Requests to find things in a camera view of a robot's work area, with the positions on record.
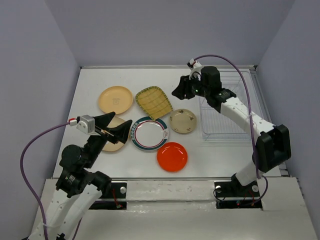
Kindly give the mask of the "beige painted plate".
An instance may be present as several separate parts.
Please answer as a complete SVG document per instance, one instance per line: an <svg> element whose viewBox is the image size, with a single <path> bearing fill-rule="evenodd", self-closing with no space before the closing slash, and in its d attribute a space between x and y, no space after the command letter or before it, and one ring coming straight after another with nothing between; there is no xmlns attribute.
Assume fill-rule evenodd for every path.
<svg viewBox="0 0 320 240"><path fill-rule="evenodd" d="M122 118L119 117L114 117L112 119L112 121L107 125L108 128L115 128L121 124L123 124L125 122L125 120L123 120ZM124 146L124 144L122 142L118 142L116 144L113 144L112 142L107 142L104 147L103 147L103 151L105 152L116 152L118 151L120 148L122 148Z"/></svg>

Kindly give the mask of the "white plate green red rim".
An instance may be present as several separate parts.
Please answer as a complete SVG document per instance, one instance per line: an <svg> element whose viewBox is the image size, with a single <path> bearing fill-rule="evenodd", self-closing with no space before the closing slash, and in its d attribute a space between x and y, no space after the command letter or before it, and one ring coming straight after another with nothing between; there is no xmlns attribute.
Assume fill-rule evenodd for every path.
<svg viewBox="0 0 320 240"><path fill-rule="evenodd" d="M132 125L129 136L138 149L155 151L168 141L170 131L162 119L152 120L149 116L145 116Z"/></svg>

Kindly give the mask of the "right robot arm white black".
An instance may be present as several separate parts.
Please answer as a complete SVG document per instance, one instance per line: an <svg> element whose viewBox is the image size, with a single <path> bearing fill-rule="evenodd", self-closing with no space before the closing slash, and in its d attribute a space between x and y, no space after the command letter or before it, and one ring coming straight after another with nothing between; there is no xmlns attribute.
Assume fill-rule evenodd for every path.
<svg viewBox="0 0 320 240"><path fill-rule="evenodd" d="M224 88L215 66L202 66L190 75L181 76L171 94L180 100L195 96L205 98L210 107L251 137L252 160L232 175L230 181L218 184L215 193L219 197L243 197L257 179L291 158L289 129L283 124L274 125L264 120L251 110L250 103L242 103L233 91Z"/></svg>

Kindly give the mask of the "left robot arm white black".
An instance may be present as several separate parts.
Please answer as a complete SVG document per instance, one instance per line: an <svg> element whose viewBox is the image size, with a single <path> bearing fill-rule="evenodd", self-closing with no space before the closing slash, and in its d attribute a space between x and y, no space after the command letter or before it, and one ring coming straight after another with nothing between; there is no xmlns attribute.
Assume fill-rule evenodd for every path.
<svg viewBox="0 0 320 240"><path fill-rule="evenodd" d="M115 115L115 112L82 115L64 123L76 127L89 138L84 146L70 144L63 149L59 162L62 172L47 209L39 196L35 196L42 221L28 236L29 240L75 239L85 213L96 200L110 194L112 179L103 172L90 172L89 169L107 143L125 144L129 138L132 120L109 127Z"/></svg>

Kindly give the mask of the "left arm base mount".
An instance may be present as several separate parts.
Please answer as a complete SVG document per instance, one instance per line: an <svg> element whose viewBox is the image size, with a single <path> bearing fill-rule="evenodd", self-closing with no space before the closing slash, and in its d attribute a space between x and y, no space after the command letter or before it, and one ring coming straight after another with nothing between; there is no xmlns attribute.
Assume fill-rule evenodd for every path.
<svg viewBox="0 0 320 240"><path fill-rule="evenodd" d="M96 200L90 210L126 210L127 182L113 181L108 192Z"/></svg>

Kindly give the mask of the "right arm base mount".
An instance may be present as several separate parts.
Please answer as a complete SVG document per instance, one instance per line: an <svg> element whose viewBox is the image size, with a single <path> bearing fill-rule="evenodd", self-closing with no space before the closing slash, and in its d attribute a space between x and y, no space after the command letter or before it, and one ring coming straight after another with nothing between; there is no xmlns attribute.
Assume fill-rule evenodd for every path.
<svg viewBox="0 0 320 240"><path fill-rule="evenodd" d="M230 181L218 181L214 183L212 191L216 200L217 209L262 209L260 190L257 181L248 186L241 184L236 189L230 188Z"/></svg>

